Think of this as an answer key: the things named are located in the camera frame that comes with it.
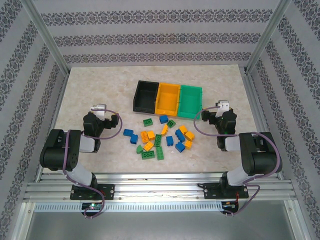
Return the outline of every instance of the toy building block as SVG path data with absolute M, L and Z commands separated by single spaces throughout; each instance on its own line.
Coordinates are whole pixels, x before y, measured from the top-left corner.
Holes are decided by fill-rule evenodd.
M 145 151 L 141 153 L 142 159 L 154 159 L 155 158 L 155 151 Z
M 136 148 L 136 154 L 141 154 L 144 152 L 144 149 L 141 145 L 139 145 L 137 148 Z
M 164 127 L 163 127 L 163 129 L 162 129 L 161 135 L 162 135 L 162 136 L 165 136 L 165 135 L 167 134 L 167 132 L 168 132 L 168 125 L 165 124 Z
M 125 129 L 125 130 L 123 131 L 123 135 L 124 135 L 124 136 L 131 137 L 132 134 L 134 134 L 134 131 L 131 130 L 131 129 Z
M 155 147 L 160 147 L 161 146 L 161 135 L 160 134 L 156 134 L 155 135 L 155 140 L 154 140 L 154 146 Z
M 141 134 L 142 143 L 145 144 L 149 142 L 148 134 L 146 131 L 142 131 L 140 134 Z
M 176 122 L 173 121 L 173 120 L 170 120 L 170 121 L 168 121 L 167 125 L 168 125 L 169 128 L 172 128 L 172 127 L 174 127 L 176 125 Z
M 192 141 L 189 141 L 189 140 L 185 141 L 184 146 L 186 149 L 190 150 L 192 146 Z
M 150 149 L 152 149 L 153 146 L 154 146 L 154 144 L 152 142 L 148 141 L 146 143 L 146 145 L 144 145 L 143 148 L 144 148 L 144 150 L 146 150 L 148 152 Z
M 180 126 L 179 129 L 182 132 L 182 134 L 186 134 L 188 132 L 187 128 L 184 125 Z
M 144 125 L 145 127 L 151 126 L 152 124 L 153 124 L 153 122 L 152 122 L 152 119 L 151 119 L 151 118 L 148 118 L 148 119 L 143 120 L 143 125 Z
M 169 118 L 167 115 L 160 116 L 159 119 L 161 124 L 165 124 L 169 121 Z
M 132 134 L 132 136 L 130 138 L 130 143 L 137 144 L 137 142 L 138 142 L 138 135 Z
M 168 147 L 174 145 L 174 138 L 172 136 L 167 136 L 165 139 L 166 139 L 166 145 Z
M 177 136 L 177 138 L 179 139 L 179 141 L 180 141 L 181 143 L 183 143 L 183 142 L 186 140 L 185 136 L 182 134 L 182 132 L 180 131 L 180 129 L 177 129 L 177 130 L 175 131 L 175 135 Z
M 161 146 L 156 147 L 155 152 L 156 152 L 156 159 L 158 159 L 158 160 L 165 159 L 164 151 L 162 150 Z
M 183 145 L 181 142 L 178 142 L 175 145 L 175 149 L 177 149 L 179 153 L 182 153 L 185 150 L 185 148 L 185 145 Z
M 185 134 L 185 138 L 188 139 L 189 141 L 192 141 L 193 139 L 195 139 L 195 135 L 188 131 L 186 134 Z
M 148 131 L 147 134 L 148 134 L 149 140 L 153 140 L 156 137 L 154 131 Z

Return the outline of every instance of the lego brick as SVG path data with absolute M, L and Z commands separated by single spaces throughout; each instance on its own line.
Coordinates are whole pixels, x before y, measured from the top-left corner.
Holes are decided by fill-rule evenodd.
M 155 135 L 155 140 L 154 140 L 154 146 L 155 147 L 160 147 L 161 146 L 161 138 L 162 136 L 160 134 Z
M 181 85 L 177 115 L 194 119 L 202 109 L 202 87 Z
M 188 132 L 186 126 L 184 126 L 184 125 L 180 126 L 179 129 L 182 132 L 182 134 L 186 134 Z
M 179 139 L 179 141 L 180 141 L 181 143 L 183 143 L 183 142 L 186 140 L 185 136 L 182 134 L 182 132 L 180 131 L 180 129 L 177 129 L 177 130 L 175 131 L 175 135 L 176 135 L 176 137 Z
M 166 139 L 166 145 L 168 147 L 174 145 L 174 138 L 172 136 L 167 136 L 165 139 Z
M 169 122 L 169 118 L 167 115 L 160 116 L 159 120 L 160 120 L 161 124 L 165 124 L 165 123 Z
M 145 151 L 145 152 L 141 153 L 141 157 L 143 160 L 154 159 L 155 158 L 155 151 Z
M 125 130 L 123 130 L 123 135 L 124 135 L 124 136 L 131 137 L 132 134 L 134 134 L 134 131 L 131 130 L 131 129 L 125 129 Z
M 175 149 L 177 149 L 179 153 L 182 153 L 185 150 L 185 148 L 185 145 L 183 145 L 181 142 L 178 142 L 175 145 Z
M 190 150 L 192 146 L 192 141 L 189 141 L 189 140 L 185 141 L 184 146 L 186 149 Z
M 155 113 L 177 116 L 179 107 L 180 85 L 159 83 L 155 100 Z
M 155 152 L 156 152 L 156 159 L 158 159 L 158 160 L 165 159 L 164 152 L 163 152 L 161 146 L 156 147 Z
M 188 131 L 186 134 L 185 134 L 185 138 L 188 139 L 189 141 L 192 141 L 193 139 L 195 139 L 195 135 Z
M 156 137 L 154 131 L 148 131 L 147 134 L 148 134 L 149 140 L 153 140 Z
M 138 142 L 138 135 L 132 134 L 132 136 L 130 138 L 130 143 L 137 144 L 137 142 Z
M 165 136 L 168 132 L 168 125 L 165 124 L 163 129 L 162 129 L 162 132 L 161 132 L 161 136 Z
M 140 132 L 140 135 L 141 135 L 142 143 L 145 144 L 145 143 L 149 142 L 148 134 L 146 131 Z
M 141 145 L 139 145 L 137 148 L 136 148 L 136 154 L 141 154 L 144 152 L 144 149 Z
M 146 145 L 144 145 L 143 148 L 144 148 L 144 150 L 146 150 L 148 152 L 150 149 L 152 149 L 153 146 L 154 146 L 154 144 L 152 142 L 148 141 L 146 143 Z
M 169 128 L 172 128 L 176 125 L 176 122 L 171 119 L 170 121 L 168 121 L 167 125 Z
M 133 98 L 133 111 L 154 114 L 158 89 L 158 82 L 138 81 Z
M 143 125 L 144 125 L 145 127 L 151 126 L 152 124 L 154 124 L 154 123 L 152 122 L 152 119 L 151 119 L 151 118 L 148 118 L 148 119 L 143 120 Z

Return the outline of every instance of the blue lego brick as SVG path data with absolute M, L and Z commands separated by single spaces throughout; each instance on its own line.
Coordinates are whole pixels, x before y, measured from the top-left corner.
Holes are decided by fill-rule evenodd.
M 186 149 L 186 146 L 183 145 L 181 142 L 178 142 L 175 145 L 175 149 L 177 149 L 179 153 L 182 153 Z
M 131 129 L 125 129 L 125 130 L 123 131 L 123 135 L 124 135 L 124 136 L 131 137 L 132 134 L 134 134 L 134 131 L 131 130 Z
M 138 135 L 132 134 L 132 136 L 130 138 L 130 143 L 137 144 L 137 142 L 138 142 Z
M 161 124 L 165 124 L 165 123 L 169 122 L 169 118 L 167 115 L 160 116 L 159 119 L 160 119 Z
M 182 133 L 182 131 L 180 129 L 177 129 L 175 131 L 175 135 L 177 136 L 177 138 L 179 139 L 179 141 L 181 143 L 183 143 L 186 140 L 185 136 L 183 135 L 183 133 Z
M 167 136 L 165 139 L 166 139 L 166 145 L 168 147 L 174 145 L 174 138 L 172 136 Z

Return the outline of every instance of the gray floor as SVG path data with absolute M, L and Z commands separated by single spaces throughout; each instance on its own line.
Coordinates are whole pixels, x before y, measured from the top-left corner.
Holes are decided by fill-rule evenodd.
M 283 201 L 254 201 L 235 217 L 220 212 L 33 215 L 27 240 L 291 240 Z

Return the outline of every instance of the orange lego brick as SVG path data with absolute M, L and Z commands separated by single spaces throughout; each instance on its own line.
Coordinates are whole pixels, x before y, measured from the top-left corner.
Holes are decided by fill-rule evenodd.
M 187 141 L 184 143 L 184 146 L 185 146 L 186 149 L 190 150 L 190 149 L 191 149 L 191 146 L 192 146 L 192 141 L 187 140 Z
M 161 132 L 162 137 L 165 136 L 167 132 L 168 132 L 168 125 L 165 124 Z
M 144 150 L 146 150 L 148 152 L 148 151 L 150 151 L 150 149 L 152 149 L 153 146 L 154 146 L 154 144 L 152 142 L 148 141 L 146 143 L 146 145 L 144 145 L 143 148 L 144 148 Z
M 155 114 L 177 116 L 180 85 L 159 83 L 155 100 Z
M 147 134 L 149 140 L 154 140 L 156 138 L 154 131 L 148 131 Z
M 180 126 L 179 129 L 182 132 L 182 134 L 186 134 L 188 132 L 188 129 L 186 128 L 185 125 Z
M 195 135 L 188 131 L 186 134 L 185 134 L 185 138 L 188 139 L 189 141 L 192 141 L 193 139 L 195 139 Z
M 141 133 L 142 142 L 145 144 L 149 141 L 148 134 L 146 131 L 142 131 Z

